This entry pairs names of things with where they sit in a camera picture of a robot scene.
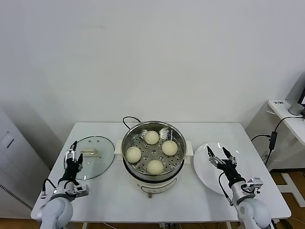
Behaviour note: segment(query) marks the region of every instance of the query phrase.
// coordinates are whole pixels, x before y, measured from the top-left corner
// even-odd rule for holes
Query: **stainless steel pot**
[[[144,136],[147,131],[154,130],[159,133],[159,141],[155,145],[147,144]],[[167,156],[162,151],[162,144],[172,140],[178,145],[178,151],[173,156]],[[140,161],[131,164],[127,161],[125,153],[131,146],[141,150]],[[130,129],[122,141],[122,155],[127,171],[135,178],[147,183],[161,183],[176,176],[183,167],[186,154],[186,142],[182,134],[174,126],[159,121],[140,123]],[[151,160],[163,163],[164,172],[159,175],[147,174],[147,165]]]

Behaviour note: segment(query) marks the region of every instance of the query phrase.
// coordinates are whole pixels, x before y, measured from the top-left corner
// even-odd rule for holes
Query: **glass lid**
[[[112,142],[102,136],[90,136],[77,142],[76,158],[82,153],[83,168],[76,175],[78,180],[88,180],[105,172],[114,159]]]

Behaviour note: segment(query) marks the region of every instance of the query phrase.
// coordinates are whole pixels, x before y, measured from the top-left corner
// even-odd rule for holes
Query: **white plate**
[[[214,152],[215,156],[218,156],[220,159],[226,159],[226,156],[224,155],[224,152],[222,150],[222,147],[225,147],[227,150],[230,151],[233,156],[236,157],[237,172],[242,175],[242,177],[245,178],[246,181],[253,177],[253,172],[250,169],[250,165],[246,158],[243,156],[242,152],[239,152],[229,143],[210,142],[200,146],[196,150],[194,155],[194,168],[201,181],[211,190],[224,196],[224,193],[218,183],[218,177],[223,171],[217,169],[209,161],[207,146],[209,146]],[[232,191],[228,186],[229,181],[224,174],[221,176],[220,181],[226,193],[229,196],[232,196]]]

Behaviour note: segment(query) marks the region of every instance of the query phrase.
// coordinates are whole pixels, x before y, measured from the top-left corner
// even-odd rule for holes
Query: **steamed bun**
[[[159,134],[153,130],[148,131],[144,136],[144,140],[146,143],[154,145],[159,141]]]
[[[135,146],[129,147],[125,156],[129,163],[136,163],[141,158],[141,150]]]
[[[162,162],[158,160],[152,160],[147,165],[147,173],[150,175],[158,175],[163,173],[164,167]]]
[[[178,146],[174,141],[166,141],[162,145],[162,151],[167,156],[172,156],[177,153]]]

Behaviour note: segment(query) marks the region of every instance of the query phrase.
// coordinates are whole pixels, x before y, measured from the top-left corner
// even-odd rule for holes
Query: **black cable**
[[[137,119],[136,117],[133,117],[133,116],[125,116],[124,118],[123,118],[123,123],[124,123],[124,125],[128,128],[128,129],[130,129],[130,127],[125,123],[125,118],[133,118],[133,119],[135,119],[135,120],[137,120],[139,123],[141,122],[139,119]]]
[[[221,178],[221,176],[222,176],[223,174],[224,174],[224,172],[222,172],[222,173],[219,175],[219,177],[218,177],[218,183],[219,183],[219,185],[220,185],[221,190],[222,190],[223,193],[224,193],[224,196],[228,199],[229,196],[228,196],[228,194],[226,193],[226,191],[224,190],[224,188],[223,188],[223,186],[222,186],[222,184],[221,184],[221,182],[220,182],[220,178]]]
[[[251,142],[252,142],[254,139],[256,139],[257,137],[268,137],[268,138],[270,138],[271,135],[257,135],[257,136],[255,136],[254,138],[251,139]]]
[[[287,118],[304,118],[304,117],[293,117],[293,116],[289,116],[289,117],[283,118],[283,119],[281,119],[280,122],[277,124],[277,126],[276,126],[274,132],[276,132],[276,130],[277,130],[278,126],[281,124],[281,122],[284,121],[284,120],[287,119]]]
[[[53,186],[53,188],[56,188],[56,186],[52,183],[52,181],[50,181],[49,179],[45,179],[42,184],[42,191],[46,191],[46,182],[47,181]]]
[[[270,155],[271,155],[271,152],[272,152],[272,149],[269,150],[269,154],[268,154],[267,160],[266,160],[266,162],[265,162],[265,165],[267,165],[267,162],[268,162],[268,160],[269,160],[269,157],[270,157]]]

